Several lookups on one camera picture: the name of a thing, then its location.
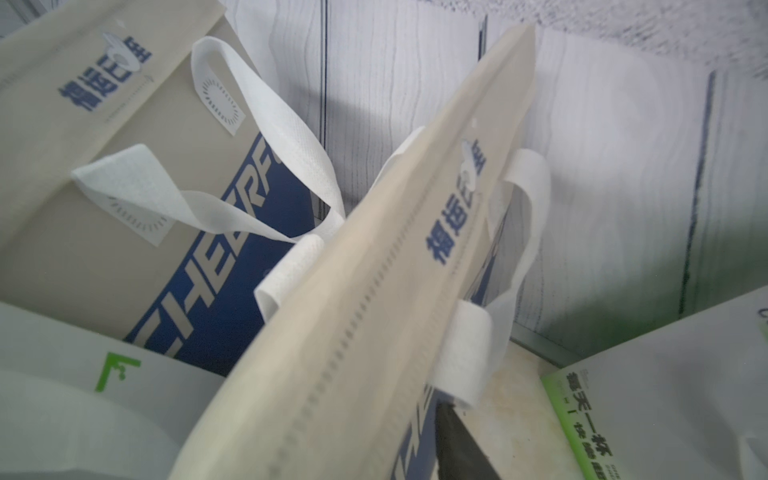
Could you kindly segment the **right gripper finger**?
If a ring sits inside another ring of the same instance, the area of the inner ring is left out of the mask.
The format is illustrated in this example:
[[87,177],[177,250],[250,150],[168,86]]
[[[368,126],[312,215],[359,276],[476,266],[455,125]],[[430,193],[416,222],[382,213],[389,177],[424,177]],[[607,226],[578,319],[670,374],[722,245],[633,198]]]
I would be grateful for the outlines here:
[[439,480],[501,479],[451,403],[437,404],[435,439]]

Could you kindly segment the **blue bag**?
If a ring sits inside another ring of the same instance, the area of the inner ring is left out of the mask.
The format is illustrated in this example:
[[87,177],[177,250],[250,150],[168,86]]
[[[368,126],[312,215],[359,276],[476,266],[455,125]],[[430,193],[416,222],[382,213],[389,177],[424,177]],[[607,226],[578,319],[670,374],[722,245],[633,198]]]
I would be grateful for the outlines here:
[[1,42],[1,298],[225,375],[345,219],[221,1],[68,1]]
[[[504,355],[541,242],[551,176],[519,146],[536,34],[509,29],[358,205],[200,418],[174,479],[385,479],[433,367],[478,390]],[[492,238],[491,199],[531,205],[512,281],[463,342],[446,332]]]

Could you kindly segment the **green white bag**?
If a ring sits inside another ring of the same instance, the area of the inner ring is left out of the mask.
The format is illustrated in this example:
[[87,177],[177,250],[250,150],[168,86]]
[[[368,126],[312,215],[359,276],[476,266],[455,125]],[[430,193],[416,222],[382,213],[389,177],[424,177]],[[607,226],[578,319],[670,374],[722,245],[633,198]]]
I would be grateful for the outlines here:
[[767,475],[767,291],[546,375],[587,479]]
[[165,479],[223,377],[1,306],[1,476]]

